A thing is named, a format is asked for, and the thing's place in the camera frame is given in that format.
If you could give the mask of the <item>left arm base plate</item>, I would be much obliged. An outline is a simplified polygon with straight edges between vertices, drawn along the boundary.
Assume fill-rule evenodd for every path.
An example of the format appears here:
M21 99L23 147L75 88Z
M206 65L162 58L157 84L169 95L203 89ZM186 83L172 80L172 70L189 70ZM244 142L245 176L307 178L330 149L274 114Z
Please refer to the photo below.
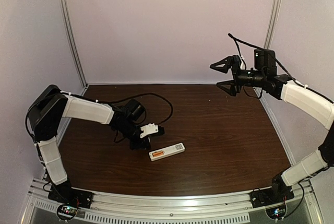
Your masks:
M53 185L47 197L58 203L89 209L92 203L93 193L74 189L70 186Z

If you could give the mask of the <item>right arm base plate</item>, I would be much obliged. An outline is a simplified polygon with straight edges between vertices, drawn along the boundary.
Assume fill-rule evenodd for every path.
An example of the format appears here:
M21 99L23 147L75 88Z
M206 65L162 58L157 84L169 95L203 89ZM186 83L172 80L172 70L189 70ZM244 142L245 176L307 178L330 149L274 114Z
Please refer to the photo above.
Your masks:
M288 190L281 196L275 196L272 188L259 189L256 188L249 193L250 202L253 208L269 206L273 204L283 203L284 200L294 198L294 193Z

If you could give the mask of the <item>orange battery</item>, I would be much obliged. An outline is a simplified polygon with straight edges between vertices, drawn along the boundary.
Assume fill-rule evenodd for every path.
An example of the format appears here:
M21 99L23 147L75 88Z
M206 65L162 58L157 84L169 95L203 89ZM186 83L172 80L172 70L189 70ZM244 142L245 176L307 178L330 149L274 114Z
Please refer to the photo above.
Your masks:
M155 152L152 153L152 155L153 155L154 157L156 157L156 156L161 156L161 155L164 155L164 151L163 151L163 150L155 151Z
M159 152L154 152L152 154L152 156L155 158L155 157L159 157L159 156L163 156L164 155L164 152L163 151L159 151Z

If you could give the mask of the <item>white remote control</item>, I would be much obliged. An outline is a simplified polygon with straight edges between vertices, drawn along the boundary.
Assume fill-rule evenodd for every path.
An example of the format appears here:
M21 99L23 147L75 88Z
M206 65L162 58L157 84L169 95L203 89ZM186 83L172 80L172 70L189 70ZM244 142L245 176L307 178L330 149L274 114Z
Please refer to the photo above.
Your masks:
M152 153L155 152L155 151L160 151L160 150L164 151L164 155L154 158L152 156ZM161 148L161 149L158 149L158 150L155 150L155 151L149 152L149 158L150 158L151 161L157 161L157 160L160 160L160 159L164 159L164 158L167 158L167 157L170 157L170 156L173 156L173 155L183 153L185 151L185 146L184 146L183 143L178 143L178 144L171 145L171 146L168 146L168 147L164 147L164 148Z

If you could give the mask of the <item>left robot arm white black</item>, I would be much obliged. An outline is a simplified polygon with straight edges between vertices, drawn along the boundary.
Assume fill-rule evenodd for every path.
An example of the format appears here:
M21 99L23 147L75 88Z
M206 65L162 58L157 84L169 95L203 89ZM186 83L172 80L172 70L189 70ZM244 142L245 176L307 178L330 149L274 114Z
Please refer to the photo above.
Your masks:
M57 145L57 131L63 118L74 118L110 126L130 141L131 149L150 148L150 135L159 131L157 124L135 124L141 110L138 103L118 108L99 100L85 99L49 85L28 108L25 127L37 148L39 158L52 183L55 197L63 205L75 201L75 193L64 169Z

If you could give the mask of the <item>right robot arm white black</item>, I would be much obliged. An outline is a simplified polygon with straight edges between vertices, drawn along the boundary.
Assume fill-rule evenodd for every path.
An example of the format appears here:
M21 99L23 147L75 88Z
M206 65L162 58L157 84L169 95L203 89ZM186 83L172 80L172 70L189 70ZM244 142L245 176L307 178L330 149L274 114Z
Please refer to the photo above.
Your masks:
M217 83L217 87L231 96L244 87L260 88L278 100L291 104L316 119L328 130L324 142L316 151L272 179L268 200L280 203L292 185L333 166L333 102L298 83L290 74L278 75L280 65L272 50L255 49L251 69L242 69L244 62L238 55L228 56L210 65L221 73L232 73L232 80Z

